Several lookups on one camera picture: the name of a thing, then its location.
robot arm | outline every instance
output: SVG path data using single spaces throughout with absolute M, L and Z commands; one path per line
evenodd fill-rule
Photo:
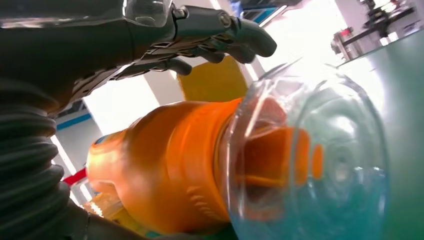
M 4 0 L 0 7 L 0 236 L 143 239 L 69 200 L 51 159 L 54 116 L 109 80 L 172 69 L 178 56 L 241 63 L 276 43 L 255 23 L 170 0 Z
M 218 63 L 227 53 L 248 63 L 276 49 L 253 22 L 195 6 L 171 4 L 161 12 L 153 7 L 161 2 L 168 0 L 6 1 L 0 9 L 0 62 L 7 63 L 0 65 L 1 76 L 41 88 L 58 101 L 60 108 L 49 110 L 54 114 L 109 80 L 150 70 L 189 74 L 191 66 L 178 56 Z M 158 14 L 137 11 L 143 6 Z M 161 24 L 133 20 L 149 18 Z

white pillar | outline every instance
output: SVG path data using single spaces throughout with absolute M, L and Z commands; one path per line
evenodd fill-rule
M 172 71 L 151 71 L 143 75 L 159 106 L 184 101 L 183 91 Z
M 415 7 L 415 11 L 421 20 L 421 24 L 424 25 L 424 1 L 423 0 L 407 0 L 411 7 Z
M 159 106 L 142 75 L 109 81 L 86 96 L 84 102 L 103 135 L 129 127 Z

green surface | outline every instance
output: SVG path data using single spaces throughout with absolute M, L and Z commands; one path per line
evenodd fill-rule
M 228 226 L 217 234 L 203 237 L 203 240 L 238 240 L 238 238 L 233 227 Z
M 390 176 L 384 240 L 424 240 L 424 31 L 340 66 L 376 106 Z

plastic container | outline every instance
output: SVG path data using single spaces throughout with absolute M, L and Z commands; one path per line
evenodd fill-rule
M 381 239 L 382 124 L 362 88 L 316 66 L 299 60 L 253 83 L 221 140 L 220 188 L 240 240 Z
M 231 222 L 240 240 L 379 239 L 380 120 L 358 85 L 314 66 L 277 67 L 243 100 L 155 109 L 92 145 L 89 182 L 161 234 Z

black flexible tube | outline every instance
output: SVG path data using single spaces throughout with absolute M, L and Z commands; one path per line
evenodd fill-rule
M 49 142 L 52 108 L 56 101 L 38 88 L 0 78 L 0 239 L 143 239 L 69 199 L 62 167 L 51 164 L 58 154 Z

